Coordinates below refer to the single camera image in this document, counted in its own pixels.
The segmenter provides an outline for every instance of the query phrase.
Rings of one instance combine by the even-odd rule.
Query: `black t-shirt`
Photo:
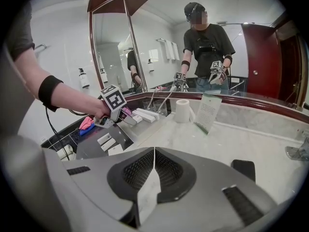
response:
[[[131,71],[130,67],[131,67],[132,65],[135,66],[137,75],[140,76],[139,69],[137,68],[137,62],[136,62],[136,58],[135,58],[134,51],[130,51],[130,52],[127,54],[127,68],[128,68],[129,71]]]
[[[27,3],[16,16],[7,35],[6,44],[13,61],[29,48],[34,49],[30,28],[31,11],[31,5]]]
[[[223,27],[216,24],[209,24],[205,30],[197,31],[189,29],[183,37],[184,50],[194,52],[195,58],[198,61],[195,75],[209,77],[211,74],[211,64],[214,61],[220,60],[223,62],[223,56],[234,54],[235,50],[232,46]],[[215,47],[216,53],[204,52],[198,55],[199,46]]]

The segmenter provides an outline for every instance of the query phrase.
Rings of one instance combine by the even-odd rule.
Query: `faucet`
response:
[[[309,137],[305,138],[300,148],[287,146],[285,152],[291,160],[309,161]]]

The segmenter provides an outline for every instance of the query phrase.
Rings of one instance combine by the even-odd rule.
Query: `red door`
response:
[[[281,86],[281,50],[274,28],[242,25],[248,54],[248,93],[278,99]]]

